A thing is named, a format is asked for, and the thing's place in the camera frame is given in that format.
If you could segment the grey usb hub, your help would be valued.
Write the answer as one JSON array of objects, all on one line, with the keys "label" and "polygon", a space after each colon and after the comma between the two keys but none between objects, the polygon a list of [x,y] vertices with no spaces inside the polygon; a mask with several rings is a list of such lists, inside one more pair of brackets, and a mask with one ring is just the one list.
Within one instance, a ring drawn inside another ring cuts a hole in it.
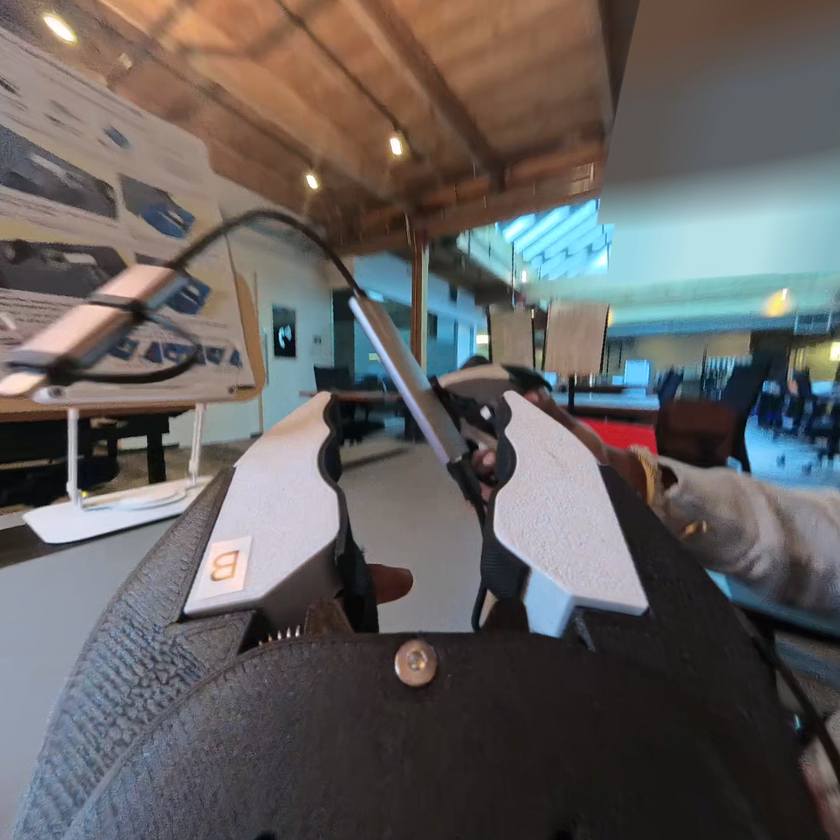
[{"label": "grey usb hub", "polygon": [[448,467],[466,457],[466,441],[383,305],[354,293],[350,309],[378,353],[416,429],[430,445],[438,461]]}]

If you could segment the person's right hand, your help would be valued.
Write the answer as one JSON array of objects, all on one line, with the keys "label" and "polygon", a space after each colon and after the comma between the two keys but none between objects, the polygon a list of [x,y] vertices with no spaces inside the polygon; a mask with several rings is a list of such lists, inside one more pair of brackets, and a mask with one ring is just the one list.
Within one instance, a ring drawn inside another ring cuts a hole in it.
[{"label": "person's right hand", "polygon": [[602,466],[609,466],[633,487],[651,506],[661,475],[656,457],[645,447],[618,448],[602,440],[595,430],[570,415],[544,391],[531,391],[525,399],[565,427],[585,446]]}]

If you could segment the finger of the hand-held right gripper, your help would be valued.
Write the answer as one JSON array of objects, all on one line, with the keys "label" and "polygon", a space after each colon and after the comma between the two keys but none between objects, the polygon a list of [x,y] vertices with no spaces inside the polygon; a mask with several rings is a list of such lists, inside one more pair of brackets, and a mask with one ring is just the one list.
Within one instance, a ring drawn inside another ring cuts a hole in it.
[{"label": "finger of the hand-held right gripper", "polygon": [[499,364],[477,364],[437,378],[437,387],[452,396],[502,396],[516,389]]}]

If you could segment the brown chair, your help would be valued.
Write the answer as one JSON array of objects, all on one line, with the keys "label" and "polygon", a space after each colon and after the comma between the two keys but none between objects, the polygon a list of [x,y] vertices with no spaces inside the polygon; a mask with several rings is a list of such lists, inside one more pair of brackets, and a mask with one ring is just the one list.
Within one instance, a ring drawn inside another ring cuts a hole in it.
[{"label": "brown chair", "polygon": [[743,464],[744,423],[722,402],[673,400],[658,409],[658,455],[701,468]]}]

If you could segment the glass skylight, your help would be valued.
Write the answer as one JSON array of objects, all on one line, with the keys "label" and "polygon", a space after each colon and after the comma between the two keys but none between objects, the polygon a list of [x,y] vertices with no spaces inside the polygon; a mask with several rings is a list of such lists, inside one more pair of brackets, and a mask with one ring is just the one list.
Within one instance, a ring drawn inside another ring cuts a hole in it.
[{"label": "glass skylight", "polygon": [[511,247],[520,283],[605,273],[614,226],[600,221],[600,210],[601,201],[591,199],[497,224]]}]

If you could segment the small adapter dongle with cable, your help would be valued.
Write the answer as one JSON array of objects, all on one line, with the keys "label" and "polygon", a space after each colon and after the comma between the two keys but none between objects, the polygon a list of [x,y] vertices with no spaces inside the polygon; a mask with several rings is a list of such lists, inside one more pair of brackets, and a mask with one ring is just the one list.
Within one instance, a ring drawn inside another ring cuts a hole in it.
[{"label": "small adapter dongle with cable", "polygon": [[[133,266],[95,294],[22,344],[3,364],[2,398],[33,398],[44,388],[94,385],[156,385],[188,372],[201,345],[191,333],[159,310],[184,284],[181,266]],[[150,323],[186,342],[185,358],[162,370],[99,374],[96,366],[114,346],[138,327]]]}]

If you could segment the white poster stand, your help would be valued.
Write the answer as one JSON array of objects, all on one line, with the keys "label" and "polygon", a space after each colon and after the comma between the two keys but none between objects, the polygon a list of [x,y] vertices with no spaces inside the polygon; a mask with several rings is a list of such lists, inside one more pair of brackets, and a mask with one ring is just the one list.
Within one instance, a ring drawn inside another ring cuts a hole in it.
[{"label": "white poster stand", "polygon": [[80,413],[77,407],[68,408],[68,501],[27,511],[22,515],[23,523],[43,543],[60,545],[177,518],[194,503],[211,480],[208,476],[200,476],[206,412],[206,404],[195,404],[186,478],[86,499],[79,486]]}]

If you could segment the wooden backing board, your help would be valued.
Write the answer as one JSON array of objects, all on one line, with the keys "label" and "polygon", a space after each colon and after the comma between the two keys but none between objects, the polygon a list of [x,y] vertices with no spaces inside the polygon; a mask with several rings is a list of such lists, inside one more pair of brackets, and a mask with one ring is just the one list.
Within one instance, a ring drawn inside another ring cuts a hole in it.
[{"label": "wooden backing board", "polygon": [[[153,223],[117,201],[115,218],[2,190],[2,364],[21,344],[135,265],[161,266],[222,218],[214,203],[175,195]],[[159,384],[39,385],[2,419],[53,419],[69,408],[129,411],[242,403],[265,383],[253,296],[227,240],[193,259],[161,316],[202,347],[191,370]]]}]

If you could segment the small handwritten whiteboard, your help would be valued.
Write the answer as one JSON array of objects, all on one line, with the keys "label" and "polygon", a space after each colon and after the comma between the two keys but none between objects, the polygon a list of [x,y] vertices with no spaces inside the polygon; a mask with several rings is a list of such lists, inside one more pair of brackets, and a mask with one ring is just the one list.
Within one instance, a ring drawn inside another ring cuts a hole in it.
[{"label": "small handwritten whiteboard", "polygon": [[527,369],[536,366],[532,312],[529,309],[490,307],[487,314],[489,358],[495,364]]}]

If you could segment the red plastic bin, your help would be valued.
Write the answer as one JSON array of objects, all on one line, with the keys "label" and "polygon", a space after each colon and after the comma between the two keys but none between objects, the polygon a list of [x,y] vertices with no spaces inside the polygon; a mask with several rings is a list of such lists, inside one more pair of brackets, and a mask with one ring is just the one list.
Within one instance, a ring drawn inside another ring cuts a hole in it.
[{"label": "red plastic bin", "polygon": [[642,423],[626,423],[607,418],[582,418],[588,426],[609,446],[620,449],[644,448],[651,454],[658,454],[655,428]]}]

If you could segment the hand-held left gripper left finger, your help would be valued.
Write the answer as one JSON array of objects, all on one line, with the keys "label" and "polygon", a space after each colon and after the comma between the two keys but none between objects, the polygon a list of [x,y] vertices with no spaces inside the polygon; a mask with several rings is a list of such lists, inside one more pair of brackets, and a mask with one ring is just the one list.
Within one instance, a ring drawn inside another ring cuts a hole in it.
[{"label": "hand-held left gripper left finger", "polygon": [[186,597],[189,620],[255,611],[296,629],[338,598],[353,630],[376,633],[375,588],[340,487],[341,422],[320,392],[273,426],[233,468]]}]

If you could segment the wooden pillar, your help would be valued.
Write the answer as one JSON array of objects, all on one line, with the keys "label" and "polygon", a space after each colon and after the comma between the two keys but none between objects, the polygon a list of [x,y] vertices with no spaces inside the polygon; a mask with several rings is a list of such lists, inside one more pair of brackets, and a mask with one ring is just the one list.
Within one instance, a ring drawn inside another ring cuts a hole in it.
[{"label": "wooden pillar", "polygon": [[427,370],[427,319],[428,319],[428,274],[429,242],[427,233],[421,228],[412,227],[410,233],[412,247],[411,269],[411,328],[409,345],[411,353],[420,368]]}]

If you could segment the black-legged wooden desk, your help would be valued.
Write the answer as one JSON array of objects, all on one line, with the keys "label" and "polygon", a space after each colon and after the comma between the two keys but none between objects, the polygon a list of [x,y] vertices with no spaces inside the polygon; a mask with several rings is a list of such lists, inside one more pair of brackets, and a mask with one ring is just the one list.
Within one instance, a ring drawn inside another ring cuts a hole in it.
[{"label": "black-legged wooden desk", "polygon": [[2,505],[34,505],[44,497],[57,499],[65,491],[67,468],[78,467],[81,489],[101,487],[119,474],[118,444],[144,438],[151,484],[166,479],[163,437],[171,420],[184,409],[146,409],[141,413],[84,416],[70,433],[63,418],[34,415],[1,423]]}]

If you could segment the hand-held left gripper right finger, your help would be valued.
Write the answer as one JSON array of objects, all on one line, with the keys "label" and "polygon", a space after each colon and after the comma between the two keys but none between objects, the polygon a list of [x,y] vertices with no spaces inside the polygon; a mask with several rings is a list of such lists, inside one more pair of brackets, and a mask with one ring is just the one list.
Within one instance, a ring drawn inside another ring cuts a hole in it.
[{"label": "hand-held left gripper right finger", "polygon": [[578,609],[647,613],[648,598],[595,457],[513,391],[498,405],[495,471],[481,582],[500,602],[523,607],[531,633],[563,636]]}]

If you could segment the large handwritten whiteboard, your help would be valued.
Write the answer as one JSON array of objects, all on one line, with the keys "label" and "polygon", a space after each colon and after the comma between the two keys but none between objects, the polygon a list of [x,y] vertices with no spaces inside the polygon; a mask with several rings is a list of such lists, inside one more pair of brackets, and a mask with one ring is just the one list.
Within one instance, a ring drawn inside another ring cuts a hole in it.
[{"label": "large handwritten whiteboard", "polygon": [[559,377],[602,372],[610,308],[602,301],[551,301],[542,369]]}]

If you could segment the person's left hand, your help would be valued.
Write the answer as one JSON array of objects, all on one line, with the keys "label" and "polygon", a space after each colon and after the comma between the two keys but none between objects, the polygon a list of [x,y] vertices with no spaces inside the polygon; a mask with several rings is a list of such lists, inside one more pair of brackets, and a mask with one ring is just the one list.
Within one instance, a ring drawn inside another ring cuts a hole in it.
[{"label": "person's left hand", "polygon": [[378,606],[403,599],[413,588],[413,574],[406,568],[371,563],[367,569]]}]

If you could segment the instruction poster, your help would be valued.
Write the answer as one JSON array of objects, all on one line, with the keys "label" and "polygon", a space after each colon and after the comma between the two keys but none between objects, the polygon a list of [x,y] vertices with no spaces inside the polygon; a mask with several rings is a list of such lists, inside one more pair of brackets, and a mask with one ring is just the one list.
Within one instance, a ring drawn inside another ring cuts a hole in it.
[{"label": "instruction poster", "polygon": [[[164,266],[221,224],[205,144],[2,28],[2,375],[9,358],[135,265]],[[161,316],[201,345],[191,370],[131,398],[197,403],[253,389],[229,246],[191,260]],[[132,331],[91,373],[184,361],[161,325]]]}]

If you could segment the black office chair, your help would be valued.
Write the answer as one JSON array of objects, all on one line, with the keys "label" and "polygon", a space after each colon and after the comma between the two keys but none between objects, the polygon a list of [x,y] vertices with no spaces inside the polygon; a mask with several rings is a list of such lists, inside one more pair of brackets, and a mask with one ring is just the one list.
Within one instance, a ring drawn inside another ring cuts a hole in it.
[{"label": "black office chair", "polygon": [[[366,376],[361,381],[354,381],[350,369],[346,366],[315,365],[313,372],[320,392],[384,392],[377,377]],[[385,430],[384,422],[371,415],[371,403],[339,400],[338,411],[342,440],[345,444],[359,444],[366,437]]]}]

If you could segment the black wall sign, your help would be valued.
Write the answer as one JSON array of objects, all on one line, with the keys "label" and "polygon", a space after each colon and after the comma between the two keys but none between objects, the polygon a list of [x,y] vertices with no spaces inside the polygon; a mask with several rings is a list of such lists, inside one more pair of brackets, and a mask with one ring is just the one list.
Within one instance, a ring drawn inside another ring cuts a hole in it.
[{"label": "black wall sign", "polygon": [[298,357],[298,324],[294,308],[272,305],[271,308],[272,352],[276,359]]}]

